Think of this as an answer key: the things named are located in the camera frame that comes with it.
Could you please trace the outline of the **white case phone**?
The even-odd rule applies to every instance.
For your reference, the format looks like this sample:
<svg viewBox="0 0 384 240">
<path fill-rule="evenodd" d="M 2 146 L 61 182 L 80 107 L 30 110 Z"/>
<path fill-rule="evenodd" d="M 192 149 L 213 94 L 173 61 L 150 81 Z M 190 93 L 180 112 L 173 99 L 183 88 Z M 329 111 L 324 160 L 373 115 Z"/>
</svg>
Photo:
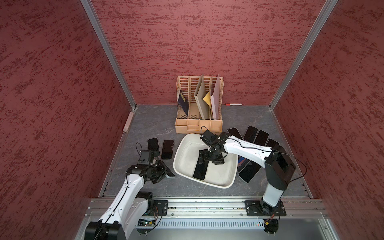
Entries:
<svg viewBox="0 0 384 240">
<path fill-rule="evenodd" d="M 203 181 L 206 177 L 209 161 L 206 160 L 208 150 L 200 150 L 198 161 L 193 174 L 194 179 Z"/>
<path fill-rule="evenodd" d="M 267 132 L 259 130 L 254 140 L 254 144 L 259 146 L 265 146 L 268 138 L 269 134 Z"/>
<path fill-rule="evenodd" d="M 229 128 L 228 133 L 240 140 L 243 140 L 242 135 L 240 134 L 239 130 L 237 128 Z"/>
</svg>

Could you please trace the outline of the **black phone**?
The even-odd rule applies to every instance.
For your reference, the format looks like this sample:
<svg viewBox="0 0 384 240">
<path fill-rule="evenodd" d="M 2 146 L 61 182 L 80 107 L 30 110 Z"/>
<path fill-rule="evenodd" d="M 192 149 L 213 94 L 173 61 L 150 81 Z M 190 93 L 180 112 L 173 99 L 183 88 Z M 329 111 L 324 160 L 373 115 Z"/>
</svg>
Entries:
<svg viewBox="0 0 384 240">
<path fill-rule="evenodd" d="M 157 158 L 160 155 L 158 138 L 151 138 L 147 140 L 148 150 L 154 153 L 154 157 Z"/>
<path fill-rule="evenodd" d="M 171 160 L 173 157 L 174 140 L 164 140 L 161 159 Z"/>
<path fill-rule="evenodd" d="M 273 139 L 269 139 L 266 143 L 266 147 L 270 147 L 270 148 L 274 148 L 274 147 L 279 146 L 279 145 L 280 145 L 280 143 L 273 140 Z"/>
</svg>

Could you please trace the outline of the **white plastic storage tray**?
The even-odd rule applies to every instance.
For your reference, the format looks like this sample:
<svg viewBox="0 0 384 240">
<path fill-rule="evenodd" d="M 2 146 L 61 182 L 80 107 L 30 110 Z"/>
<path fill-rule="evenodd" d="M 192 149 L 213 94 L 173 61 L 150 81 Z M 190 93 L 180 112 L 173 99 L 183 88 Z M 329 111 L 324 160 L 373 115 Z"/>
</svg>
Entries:
<svg viewBox="0 0 384 240">
<path fill-rule="evenodd" d="M 175 154 L 173 163 L 175 172 L 182 177 L 211 187 L 220 189 L 231 187 L 235 181 L 238 167 L 236 154 L 225 156 L 223 165 L 209 163 L 204 180 L 193 177 L 198 164 L 199 151 L 207 148 L 208 146 L 200 140 L 199 134 L 184 136 Z"/>
</svg>

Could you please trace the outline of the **large pink case phone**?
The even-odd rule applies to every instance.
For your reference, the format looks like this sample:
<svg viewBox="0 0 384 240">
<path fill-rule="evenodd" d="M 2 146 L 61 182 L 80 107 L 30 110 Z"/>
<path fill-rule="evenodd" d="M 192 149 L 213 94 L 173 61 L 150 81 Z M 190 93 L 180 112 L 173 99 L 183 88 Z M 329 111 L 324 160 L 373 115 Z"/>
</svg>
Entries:
<svg viewBox="0 0 384 240">
<path fill-rule="evenodd" d="M 239 177 L 245 182 L 249 183 L 254 176 L 260 171 L 262 167 L 255 162 L 244 162 L 239 168 Z"/>
</svg>

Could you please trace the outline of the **dark phone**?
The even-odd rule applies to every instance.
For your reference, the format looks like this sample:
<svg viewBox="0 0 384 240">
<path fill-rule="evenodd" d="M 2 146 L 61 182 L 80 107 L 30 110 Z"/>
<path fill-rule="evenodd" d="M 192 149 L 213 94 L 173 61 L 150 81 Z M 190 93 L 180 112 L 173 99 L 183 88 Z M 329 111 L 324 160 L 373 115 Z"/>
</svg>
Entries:
<svg viewBox="0 0 384 240">
<path fill-rule="evenodd" d="M 247 141 L 249 143 L 253 143 L 255 141 L 255 138 L 257 136 L 258 129 L 253 126 L 248 126 L 244 136 L 243 140 Z"/>
</svg>

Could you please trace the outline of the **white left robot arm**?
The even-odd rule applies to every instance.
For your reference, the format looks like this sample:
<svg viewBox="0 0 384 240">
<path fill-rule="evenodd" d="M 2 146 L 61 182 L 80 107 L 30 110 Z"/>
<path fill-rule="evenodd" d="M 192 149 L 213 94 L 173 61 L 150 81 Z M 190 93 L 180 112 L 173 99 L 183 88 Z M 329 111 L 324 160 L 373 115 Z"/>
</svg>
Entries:
<svg viewBox="0 0 384 240">
<path fill-rule="evenodd" d="M 85 240 L 127 240 L 142 216 L 153 216 L 155 222 L 147 227 L 155 229 L 168 213 L 168 201 L 155 201 L 153 194 L 142 192 L 145 182 L 157 184 L 170 169 L 159 161 L 153 165 L 133 165 L 126 171 L 125 182 L 108 210 L 85 229 Z"/>
</svg>

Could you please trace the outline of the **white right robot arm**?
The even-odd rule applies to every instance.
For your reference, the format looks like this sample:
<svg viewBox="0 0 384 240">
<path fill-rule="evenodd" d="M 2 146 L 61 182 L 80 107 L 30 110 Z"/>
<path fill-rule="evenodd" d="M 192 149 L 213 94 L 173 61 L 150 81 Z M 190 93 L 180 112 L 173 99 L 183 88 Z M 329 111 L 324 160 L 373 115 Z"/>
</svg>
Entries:
<svg viewBox="0 0 384 240">
<path fill-rule="evenodd" d="M 273 148 L 255 145 L 235 136 L 222 132 L 219 136 L 206 131 L 208 136 L 201 135 L 200 139 L 209 147 L 209 161 L 222 161 L 223 154 L 234 154 L 244 157 L 265 169 L 268 181 L 261 206 L 267 211 L 273 211 L 288 188 L 296 171 L 296 165 L 291 156 L 281 146 Z"/>
</svg>

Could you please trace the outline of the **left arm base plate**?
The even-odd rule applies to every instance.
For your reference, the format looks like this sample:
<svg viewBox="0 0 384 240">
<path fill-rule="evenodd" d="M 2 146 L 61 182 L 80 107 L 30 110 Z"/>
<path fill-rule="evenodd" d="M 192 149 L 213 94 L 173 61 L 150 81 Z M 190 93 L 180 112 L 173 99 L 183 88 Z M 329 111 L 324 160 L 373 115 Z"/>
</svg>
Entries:
<svg viewBox="0 0 384 240">
<path fill-rule="evenodd" d="M 143 216 L 161 217 L 168 213 L 168 200 L 151 200 Z"/>
</svg>

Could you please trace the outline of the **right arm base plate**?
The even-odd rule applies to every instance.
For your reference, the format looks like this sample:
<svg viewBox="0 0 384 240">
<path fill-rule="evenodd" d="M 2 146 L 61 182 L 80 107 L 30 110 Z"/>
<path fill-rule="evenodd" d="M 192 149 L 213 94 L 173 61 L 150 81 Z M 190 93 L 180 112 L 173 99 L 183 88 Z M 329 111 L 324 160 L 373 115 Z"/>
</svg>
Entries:
<svg viewBox="0 0 384 240">
<path fill-rule="evenodd" d="M 245 209 L 248 217 L 286 217 L 287 213 L 282 201 L 278 201 L 275 207 L 271 207 L 263 201 L 245 201 Z"/>
</svg>

